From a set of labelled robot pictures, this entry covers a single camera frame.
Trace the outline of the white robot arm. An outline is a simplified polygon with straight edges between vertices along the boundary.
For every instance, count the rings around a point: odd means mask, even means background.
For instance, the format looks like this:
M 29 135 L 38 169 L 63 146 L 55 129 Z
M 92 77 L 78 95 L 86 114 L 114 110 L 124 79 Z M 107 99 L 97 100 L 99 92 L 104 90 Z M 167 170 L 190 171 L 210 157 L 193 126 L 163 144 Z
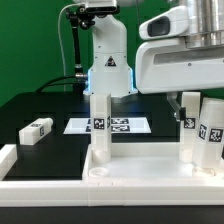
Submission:
M 224 87 L 224 0 L 167 0 L 170 10 L 139 26 L 144 41 L 135 70 L 127 64 L 127 30 L 114 15 L 135 0 L 73 0 L 80 27 L 93 36 L 87 92 L 123 97 L 166 93 L 176 119 L 186 117 L 179 91 Z

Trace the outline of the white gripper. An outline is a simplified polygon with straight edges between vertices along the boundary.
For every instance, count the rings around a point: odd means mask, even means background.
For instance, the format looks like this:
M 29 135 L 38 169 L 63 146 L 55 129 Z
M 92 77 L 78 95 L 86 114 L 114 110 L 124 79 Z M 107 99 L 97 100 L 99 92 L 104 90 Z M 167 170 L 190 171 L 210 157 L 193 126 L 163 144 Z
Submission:
M 178 4 L 139 27 L 136 86 L 167 93 L 177 122 L 186 108 L 176 91 L 224 87 L 224 4 Z

